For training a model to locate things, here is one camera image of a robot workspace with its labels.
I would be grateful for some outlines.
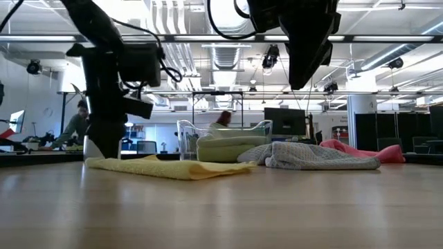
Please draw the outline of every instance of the yellow towel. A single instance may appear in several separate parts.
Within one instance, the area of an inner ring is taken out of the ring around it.
[[[156,156],[142,159],[88,158],[86,166],[116,172],[142,174],[179,180],[201,180],[215,176],[249,173],[255,163],[203,163],[199,161],[162,161]]]

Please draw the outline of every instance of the red object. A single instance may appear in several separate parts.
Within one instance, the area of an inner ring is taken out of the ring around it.
[[[362,151],[355,149],[349,145],[346,145],[338,140],[326,140],[320,144],[321,147],[336,149],[341,152],[353,155],[356,157],[375,157],[380,160],[381,163],[404,163],[406,159],[403,157],[400,145],[392,145],[386,147],[380,152],[375,151]]]
[[[0,134],[0,138],[9,138],[10,136],[14,135],[15,132],[12,129],[7,129],[5,132]]]

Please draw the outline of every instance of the black cabinet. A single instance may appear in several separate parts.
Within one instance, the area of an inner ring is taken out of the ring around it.
[[[356,114],[357,149],[377,151],[377,119],[375,114]]]
[[[377,113],[377,138],[396,138],[396,116],[395,114]]]
[[[357,149],[377,151],[378,138],[401,138],[404,152],[414,152],[413,137],[432,136],[431,117],[423,113],[356,114]]]
[[[416,113],[397,114],[399,138],[403,143],[403,152],[414,152],[413,137],[417,136]]]

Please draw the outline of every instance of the green cushion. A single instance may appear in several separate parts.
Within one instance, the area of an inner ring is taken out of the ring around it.
[[[224,147],[199,147],[197,158],[201,162],[236,163],[237,157],[255,145],[233,145]]]
[[[266,137],[264,136],[239,136],[233,138],[216,138],[213,136],[204,136],[197,141],[198,147],[223,147],[234,145],[264,145]]]

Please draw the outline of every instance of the white pillar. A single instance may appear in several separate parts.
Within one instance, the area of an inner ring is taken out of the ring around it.
[[[350,95],[347,97],[347,128],[349,129],[350,146],[357,147],[355,114],[375,113],[376,111],[377,97],[375,95]]]

